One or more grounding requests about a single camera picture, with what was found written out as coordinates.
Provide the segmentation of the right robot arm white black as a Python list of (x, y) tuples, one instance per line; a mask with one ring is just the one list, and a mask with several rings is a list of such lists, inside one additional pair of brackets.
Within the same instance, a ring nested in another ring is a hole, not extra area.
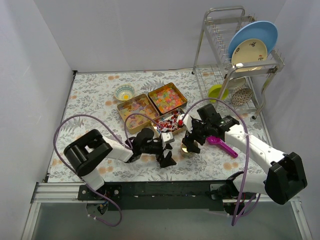
[(178, 126), (186, 128), (182, 143), (191, 153), (200, 153), (195, 142), (203, 145), (207, 138), (217, 137), (241, 152), (258, 164), (266, 173), (266, 177), (247, 176), (238, 171), (228, 177), (226, 183), (213, 191), (213, 194), (237, 199), (243, 193), (263, 194), (275, 203), (283, 205), (308, 185), (303, 162), (295, 152), (286, 154), (277, 150), (254, 135), (245, 132), (240, 122), (228, 115), (221, 117), (212, 104), (197, 110), (199, 119), (189, 114), (178, 118)]

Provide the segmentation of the gold round tin lid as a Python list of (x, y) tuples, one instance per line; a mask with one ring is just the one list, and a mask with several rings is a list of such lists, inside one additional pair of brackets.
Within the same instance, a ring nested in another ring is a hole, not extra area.
[(195, 155), (194, 152), (187, 151), (187, 147), (183, 143), (180, 145), (180, 152), (184, 158), (190, 158), (191, 156)]

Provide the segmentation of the tin of star candies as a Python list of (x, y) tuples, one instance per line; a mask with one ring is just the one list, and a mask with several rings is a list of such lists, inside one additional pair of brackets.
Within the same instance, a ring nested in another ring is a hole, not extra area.
[(188, 103), (188, 100), (172, 82), (149, 92), (148, 97), (161, 115), (177, 108), (185, 108)]

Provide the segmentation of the magenta plastic scoop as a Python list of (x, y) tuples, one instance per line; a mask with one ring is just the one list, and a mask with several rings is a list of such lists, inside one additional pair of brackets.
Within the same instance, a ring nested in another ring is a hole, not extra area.
[(208, 142), (209, 145), (217, 146), (218, 148), (223, 150), (225, 153), (227, 153), (231, 157), (233, 158), (238, 157), (238, 154), (219, 137), (209, 136), (206, 138), (206, 141)]

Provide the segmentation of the tin of jelly candies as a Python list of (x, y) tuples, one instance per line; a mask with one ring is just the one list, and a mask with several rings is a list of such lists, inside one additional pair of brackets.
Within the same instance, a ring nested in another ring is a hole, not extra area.
[(148, 118), (137, 114), (146, 115), (153, 120), (160, 116), (160, 113), (146, 94), (140, 94), (118, 104), (117, 110), (123, 121), (125, 121), (129, 115), (134, 114), (129, 117), (126, 122), (127, 131), (130, 134), (138, 133), (142, 128), (151, 123)]

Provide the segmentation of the tin of lollipops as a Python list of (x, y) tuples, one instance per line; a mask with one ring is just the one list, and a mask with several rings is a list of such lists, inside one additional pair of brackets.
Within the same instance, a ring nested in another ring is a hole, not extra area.
[(178, 126), (178, 118), (180, 115), (183, 115), (185, 112), (182, 108), (178, 107), (170, 112), (167, 112), (154, 119), (154, 122), (151, 122), (151, 127), (153, 128), (155, 134), (160, 136), (161, 130), (163, 128), (168, 129), (172, 132), (173, 135), (183, 132), (185, 127)]

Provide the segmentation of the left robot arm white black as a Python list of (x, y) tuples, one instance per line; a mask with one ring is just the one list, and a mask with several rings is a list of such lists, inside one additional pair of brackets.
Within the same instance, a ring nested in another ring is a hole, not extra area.
[(141, 155), (154, 155), (161, 168), (176, 165), (172, 158), (171, 143), (174, 142), (172, 132), (161, 132), (159, 137), (154, 137), (150, 128), (143, 128), (136, 136), (125, 141), (133, 149), (127, 149), (115, 141), (107, 139), (97, 130), (93, 129), (69, 144), (63, 151), (64, 156), (72, 165), (76, 175), (90, 186), (89, 194), (95, 200), (106, 196), (105, 181), (98, 171), (98, 165), (104, 159), (119, 160), (124, 163), (133, 163)]

